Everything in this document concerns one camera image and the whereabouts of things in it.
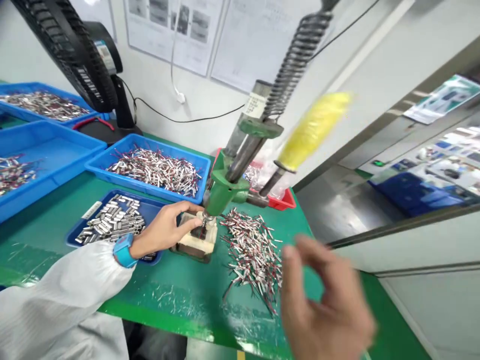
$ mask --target black fan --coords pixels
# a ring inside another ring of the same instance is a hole
[[[114,41],[99,22],[81,21],[68,0],[12,0],[38,40],[85,101],[100,113],[115,111],[105,126],[90,122],[79,131],[111,145],[128,134],[142,134],[130,113],[123,71]]]

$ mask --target white lab coat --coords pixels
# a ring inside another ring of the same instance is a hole
[[[122,320],[96,312],[134,268],[94,242],[58,260],[34,286],[0,291],[0,360],[128,360]]]

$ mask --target hand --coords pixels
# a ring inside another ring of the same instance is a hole
[[[302,265],[323,281],[320,302],[307,299]],[[358,274],[317,240],[297,236],[282,248],[281,317],[296,360],[358,360],[372,344],[375,320]]]
[[[196,213],[203,210],[203,207],[188,201],[165,205],[151,224],[133,240],[130,247],[131,257],[140,259],[147,254],[172,247],[189,231],[202,225],[202,220],[195,218],[177,227],[177,216],[186,211]]]

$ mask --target black cable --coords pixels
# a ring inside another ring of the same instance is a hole
[[[226,113],[223,113],[221,115],[217,115],[217,116],[212,116],[212,117],[202,117],[202,118],[199,118],[199,119],[195,119],[195,120],[188,120],[188,121],[177,121],[177,120],[173,120],[171,118],[169,118],[168,116],[165,116],[163,115],[161,112],[155,110],[153,107],[151,107],[149,105],[148,102],[146,102],[145,100],[143,100],[141,97],[134,97],[132,92],[130,91],[130,88],[129,86],[127,85],[127,83],[125,82],[125,80],[123,80],[120,76],[117,75],[117,77],[120,79],[120,81],[126,86],[128,92],[130,93],[130,96],[131,98],[133,99],[133,108],[135,111],[137,111],[137,100],[140,100],[142,103],[144,103],[146,106],[148,106],[153,112],[157,113],[158,115],[164,117],[165,119],[168,119],[170,120],[171,122],[174,122],[174,123],[179,123],[179,124],[186,124],[186,123],[195,123],[197,121],[203,121],[203,120],[212,120],[212,119],[218,119],[218,118],[221,118],[225,115],[228,115],[228,114],[231,114],[231,113],[234,113],[236,112],[237,110],[240,110],[241,108],[243,108],[245,106],[245,104],[237,107],[236,109],[233,109],[233,110],[230,110]]]
[[[136,97],[133,99],[133,105],[135,106],[135,108],[137,107],[135,105],[136,101],[137,100],[140,100],[142,103],[144,103],[146,106],[148,106],[153,112],[157,113],[158,115],[161,115],[163,116],[165,119],[168,119],[174,123],[180,123],[180,124],[186,124],[186,123],[195,123],[197,121],[203,121],[203,120],[211,120],[211,119],[217,119],[217,118],[221,118],[222,116],[225,116],[225,115],[228,115],[228,114],[231,114],[233,112],[236,112],[237,110],[240,110],[241,108],[243,108],[245,105],[241,105],[239,107],[237,107],[236,109],[233,109],[233,110],[230,110],[229,112],[226,112],[226,113],[223,113],[221,115],[218,115],[218,116],[212,116],[212,117],[202,117],[200,119],[195,119],[195,120],[188,120],[188,121],[177,121],[177,120],[173,120],[171,118],[169,118],[168,116],[165,116],[163,115],[161,112],[155,110],[153,107],[151,107],[145,100],[143,100],[141,97]]]
[[[320,50],[318,50],[316,52],[315,55],[313,55],[310,59],[310,61],[312,61],[313,59],[315,59],[315,57],[320,54],[323,50],[325,50],[327,48],[327,46],[329,46],[331,43],[333,43],[335,40],[337,40],[340,36],[342,36],[344,34],[344,32],[346,32],[348,29],[350,29],[353,25],[355,25],[361,18],[363,18],[370,10],[372,10],[372,8],[378,4],[380,0],[375,0],[375,2],[370,5],[359,17],[357,17],[355,19],[355,21],[353,21],[350,25],[348,25],[346,28],[344,28],[337,36],[335,36],[332,40],[330,40],[329,42],[326,43],[326,45],[324,47],[322,47]]]

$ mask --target coil spring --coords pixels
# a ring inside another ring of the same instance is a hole
[[[331,11],[304,16],[295,31],[275,83],[266,102],[262,120],[282,115],[307,65],[332,21]]]

